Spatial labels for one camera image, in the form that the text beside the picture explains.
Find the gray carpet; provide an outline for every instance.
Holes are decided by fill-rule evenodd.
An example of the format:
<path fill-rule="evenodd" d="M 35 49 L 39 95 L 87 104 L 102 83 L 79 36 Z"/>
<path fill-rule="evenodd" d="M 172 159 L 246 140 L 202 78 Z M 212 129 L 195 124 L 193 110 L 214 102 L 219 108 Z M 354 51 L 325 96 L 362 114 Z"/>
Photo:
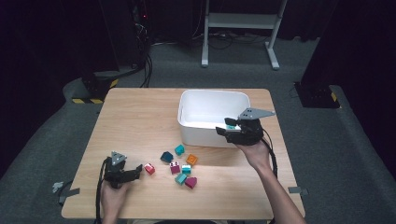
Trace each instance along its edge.
<path fill-rule="evenodd" d="M 211 41 L 216 47 L 224 42 Z M 151 88 L 262 88 L 273 97 L 308 223 L 396 223 L 396 184 L 376 155 L 340 87 L 342 108 L 303 108 L 299 81 L 317 42 L 277 40 L 280 70 L 273 71 L 262 43 L 209 49 L 153 46 Z M 139 87 L 143 71 L 120 79 L 118 88 Z M 66 104 L 42 125 L 0 181 L 0 223 L 92 223 L 61 216 L 54 182 L 74 178 L 101 105 L 74 105 L 80 80 L 64 87 Z"/>

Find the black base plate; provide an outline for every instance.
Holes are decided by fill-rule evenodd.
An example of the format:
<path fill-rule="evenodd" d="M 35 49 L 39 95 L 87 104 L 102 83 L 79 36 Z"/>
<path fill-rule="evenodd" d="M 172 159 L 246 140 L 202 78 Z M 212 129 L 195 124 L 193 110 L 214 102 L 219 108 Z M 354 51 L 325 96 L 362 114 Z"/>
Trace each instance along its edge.
<path fill-rule="evenodd" d="M 303 107 L 311 108 L 340 108 L 335 94 L 329 86 L 305 87 L 300 82 L 295 82 L 294 87 L 300 96 Z"/>

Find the person's right hand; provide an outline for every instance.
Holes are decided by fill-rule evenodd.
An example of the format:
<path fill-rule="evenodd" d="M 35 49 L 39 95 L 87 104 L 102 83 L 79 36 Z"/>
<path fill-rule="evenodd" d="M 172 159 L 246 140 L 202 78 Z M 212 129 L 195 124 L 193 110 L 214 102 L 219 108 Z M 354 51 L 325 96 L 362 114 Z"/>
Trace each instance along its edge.
<path fill-rule="evenodd" d="M 247 158 L 247 162 L 255 169 L 255 170 L 271 170 L 270 159 L 269 159 L 269 148 L 264 144 L 263 141 L 256 143 L 253 146 L 242 146 L 236 145 L 239 147 Z"/>

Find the person's left hand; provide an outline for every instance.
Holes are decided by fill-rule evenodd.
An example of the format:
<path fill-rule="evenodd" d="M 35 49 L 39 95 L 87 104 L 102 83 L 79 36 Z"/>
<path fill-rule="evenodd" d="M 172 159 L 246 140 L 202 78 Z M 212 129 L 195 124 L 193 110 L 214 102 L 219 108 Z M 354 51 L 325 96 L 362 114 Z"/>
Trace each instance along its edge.
<path fill-rule="evenodd" d="M 121 188 L 113 189 L 108 181 L 103 181 L 101 204 L 104 211 L 103 223 L 117 223 L 120 210 L 125 202 L 126 193 L 131 182 L 122 184 Z"/>

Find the hand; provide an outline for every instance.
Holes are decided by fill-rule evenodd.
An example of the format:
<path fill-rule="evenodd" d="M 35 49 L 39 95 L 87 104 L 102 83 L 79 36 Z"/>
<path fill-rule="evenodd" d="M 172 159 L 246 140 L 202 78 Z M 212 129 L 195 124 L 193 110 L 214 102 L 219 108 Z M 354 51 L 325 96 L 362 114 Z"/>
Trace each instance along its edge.
<path fill-rule="evenodd" d="M 122 184 L 120 189 L 113 189 L 108 181 L 103 181 L 101 203 L 104 211 L 103 223 L 117 223 L 120 210 L 125 202 L 126 193 L 131 182 Z"/>
<path fill-rule="evenodd" d="M 269 159 L 269 148 L 264 144 L 263 141 L 256 143 L 253 146 L 242 146 L 236 145 L 245 154 L 247 162 L 256 170 L 271 170 L 270 159 Z"/>

